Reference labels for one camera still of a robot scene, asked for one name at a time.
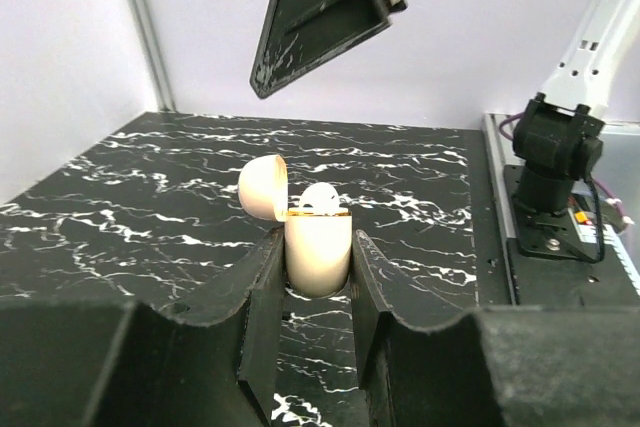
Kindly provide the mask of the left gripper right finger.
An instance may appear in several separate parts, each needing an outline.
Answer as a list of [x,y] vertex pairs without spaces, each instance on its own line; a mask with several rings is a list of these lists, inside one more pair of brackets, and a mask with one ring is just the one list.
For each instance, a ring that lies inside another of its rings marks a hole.
[[568,306],[467,307],[352,244],[358,384],[373,426],[635,426],[639,302],[597,277]]

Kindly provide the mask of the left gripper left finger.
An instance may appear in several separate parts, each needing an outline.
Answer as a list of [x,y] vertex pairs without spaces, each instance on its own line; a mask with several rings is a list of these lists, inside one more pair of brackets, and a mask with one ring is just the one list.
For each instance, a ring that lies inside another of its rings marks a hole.
[[269,231],[185,299],[1,305],[5,426],[267,426],[284,299]]

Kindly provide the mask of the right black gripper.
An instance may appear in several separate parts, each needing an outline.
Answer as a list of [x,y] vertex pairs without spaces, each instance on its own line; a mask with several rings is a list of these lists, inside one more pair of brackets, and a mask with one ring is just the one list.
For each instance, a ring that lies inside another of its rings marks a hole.
[[390,26],[406,0],[269,0],[249,82],[265,99]]

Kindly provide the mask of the beige earbud charging case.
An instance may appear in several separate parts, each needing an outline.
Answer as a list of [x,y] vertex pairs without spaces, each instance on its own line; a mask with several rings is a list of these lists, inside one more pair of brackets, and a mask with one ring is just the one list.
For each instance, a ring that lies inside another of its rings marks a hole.
[[346,283],[352,245],[352,214],[315,215],[289,205],[288,171],[274,154],[246,163],[238,198],[250,216],[284,225],[285,268],[291,287],[308,298],[324,298]]

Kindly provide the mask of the beige earbud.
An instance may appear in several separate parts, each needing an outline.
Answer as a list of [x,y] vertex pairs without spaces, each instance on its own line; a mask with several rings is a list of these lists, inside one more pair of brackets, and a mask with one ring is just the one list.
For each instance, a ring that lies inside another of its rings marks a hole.
[[307,187],[301,194],[297,207],[315,215],[337,215],[346,212],[341,206],[336,188],[327,182],[318,182]]

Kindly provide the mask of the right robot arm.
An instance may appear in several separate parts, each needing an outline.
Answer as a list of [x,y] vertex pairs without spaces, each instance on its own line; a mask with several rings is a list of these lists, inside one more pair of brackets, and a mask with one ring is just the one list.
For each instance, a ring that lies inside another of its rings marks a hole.
[[[250,85],[267,98],[379,34],[406,0],[269,0]],[[560,214],[589,181],[612,83],[639,34],[639,0],[591,0],[559,63],[529,101],[512,147],[524,162],[515,204]]]

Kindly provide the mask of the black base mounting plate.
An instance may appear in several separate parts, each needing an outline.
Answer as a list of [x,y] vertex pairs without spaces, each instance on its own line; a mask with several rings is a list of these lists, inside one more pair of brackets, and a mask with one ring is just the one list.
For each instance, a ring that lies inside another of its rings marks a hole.
[[612,227],[605,224],[605,257],[595,264],[596,243],[583,242],[566,211],[554,216],[529,213],[514,204],[523,168],[504,167],[506,201],[513,232],[506,237],[510,285],[518,305],[637,307],[639,274]]

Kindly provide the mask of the right controller board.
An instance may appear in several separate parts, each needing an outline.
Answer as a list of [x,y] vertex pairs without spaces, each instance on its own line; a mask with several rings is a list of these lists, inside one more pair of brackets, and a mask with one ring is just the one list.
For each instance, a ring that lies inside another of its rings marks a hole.
[[596,243],[596,212],[592,197],[574,192],[569,199],[571,218],[580,239],[585,243]]

